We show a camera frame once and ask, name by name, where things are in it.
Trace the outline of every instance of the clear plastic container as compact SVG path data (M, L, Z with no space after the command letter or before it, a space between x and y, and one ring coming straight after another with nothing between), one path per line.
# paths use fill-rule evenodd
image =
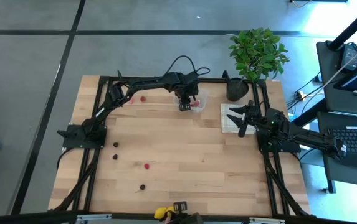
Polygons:
M199 93L195 96L195 99L198 103L196 103L191 97L191 111L195 113L202 112L202 110L206 107L207 97L209 96L209 91L205 89L199 89ZM179 108L179 99L177 96L173 97L173 103Z

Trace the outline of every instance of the potted plant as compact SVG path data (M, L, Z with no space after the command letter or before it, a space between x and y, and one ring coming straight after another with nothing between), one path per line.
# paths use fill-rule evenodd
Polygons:
M231 101L237 101L242 98L249 90L249 87L243 82L246 78L257 82L261 75L268 78L269 73L273 72L275 78L279 73L283 73L282 66L289 62L289 58L283 53L288 51L282 43L279 43L280 37L273 35L269 29L253 29L241 31L239 36L232 36L231 40L235 43L229 48L230 54L236 61L236 69L242 78L228 78L227 98Z

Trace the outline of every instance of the black flower pot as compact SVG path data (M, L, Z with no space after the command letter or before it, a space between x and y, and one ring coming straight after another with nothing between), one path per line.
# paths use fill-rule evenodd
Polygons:
M241 78L229 78L228 72L225 70L222 77L227 81L227 99L229 101L238 101L249 91L249 86Z

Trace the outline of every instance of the wooden table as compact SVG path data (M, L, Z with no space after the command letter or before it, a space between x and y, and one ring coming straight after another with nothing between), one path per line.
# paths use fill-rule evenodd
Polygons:
M74 124L91 116L98 79L83 76L72 116ZM255 135L238 138L237 134L221 132L220 105L230 103L225 83L200 83L199 88L209 90L202 113L180 112L172 102L174 93L164 89L138 92L132 105L127 103L110 113L92 212L154 213L158 207L187 201L188 213L271 215L264 162ZM267 91L271 107L287 115L280 82L267 81ZM237 103L245 105L253 99L250 87ZM114 142L119 142L118 148L113 147ZM73 149L62 158L49 208L58 206L75 185L82 154L83 149ZM114 154L118 154L117 160L112 159ZM310 212L300 164L289 153L280 153L280 158L285 185ZM139 190L141 184L146 185L145 190ZM83 208L86 188L79 208ZM275 195L282 213L276 187Z

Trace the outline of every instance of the concrete floor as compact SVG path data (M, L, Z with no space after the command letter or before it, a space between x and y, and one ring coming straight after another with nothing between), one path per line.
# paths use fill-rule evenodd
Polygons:
M0 29L70 30L78 4L73 0L0 0ZM278 78L285 98L291 100L293 91L319 71L315 43L332 39L356 16L357 0L347 4L311 2L301 9L288 0L92 0L84 7L79 30L269 27L307 32L315 37L282 37L291 62ZM0 141L5 145L0 151L0 215L9 212L66 40L64 35L0 35ZM357 34L351 40L357 42ZM224 35L76 36L22 212L47 209L62 145L56 131L65 129L70 120L82 75L116 75L117 69L129 76L161 75L176 56L185 54L195 66L209 67L209 77L220 77L223 70L234 76L237 72L228 57L229 44L229 36ZM183 60L174 69L187 72L189 67ZM304 91L315 86L310 84ZM314 215L357 221L357 185L337 183L338 193L327 195L319 191L326 187L321 167L303 166L303 175Z

